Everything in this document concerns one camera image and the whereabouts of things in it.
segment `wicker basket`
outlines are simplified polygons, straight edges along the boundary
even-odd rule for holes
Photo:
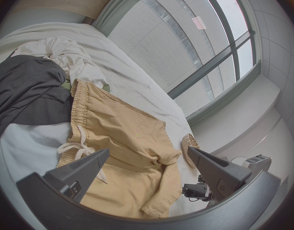
[[[189,163],[189,165],[193,168],[196,168],[195,163],[198,162],[198,156],[193,154],[192,159],[194,159],[194,161],[188,156],[188,147],[194,147],[194,148],[198,148],[200,149],[197,141],[195,140],[195,138],[193,137],[192,134],[188,133],[186,134],[183,138],[182,138],[182,148],[183,148],[183,153],[184,156],[186,158],[186,161]]]

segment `green fabric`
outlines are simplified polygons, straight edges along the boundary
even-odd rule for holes
[[[108,84],[105,84],[103,87],[102,87],[103,90],[107,91],[107,92],[110,92],[110,86]]]
[[[61,84],[61,86],[63,86],[64,88],[66,88],[68,90],[71,90],[71,84],[70,84],[70,81],[67,80],[67,78],[66,78],[66,81]]]

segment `window pane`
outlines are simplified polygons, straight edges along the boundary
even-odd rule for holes
[[[174,101],[185,117],[202,108],[235,83],[233,58],[230,56],[207,76],[180,94]]]
[[[245,42],[245,44],[237,50],[237,54],[240,77],[242,78],[253,67],[251,40]]]
[[[229,44],[208,0],[141,0],[108,38],[167,93]]]
[[[242,11],[236,0],[217,0],[231,27],[234,39],[248,31]]]

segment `dark gray garment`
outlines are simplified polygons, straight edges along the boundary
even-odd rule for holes
[[[50,59],[11,55],[0,63],[0,136],[10,123],[70,122],[73,98],[61,86],[65,71]]]

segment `bed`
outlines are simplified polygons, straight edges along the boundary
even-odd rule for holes
[[[111,93],[130,105],[165,121],[166,132],[174,148],[182,149],[181,140],[184,135],[191,133],[191,129],[181,108],[122,50],[90,25],[50,22],[16,30],[0,40],[0,63],[23,43],[56,36],[68,37],[84,47],[106,77]],[[42,226],[19,195],[15,185],[18,177],[12,175],[15,168],[10,168],[5,159],[7,158],[0,144],[0,184],[3,190],[17,211],[34,228],[35,226],[38,226],[38,229],[41,228]],[[183,155],[178,159],[177,164],[182,185],[197,183],[199,172],[188,165]],[[190,202],[188,198],[180,196],[170,207],[169,217],[198,211],[206,205],[207,202]]]

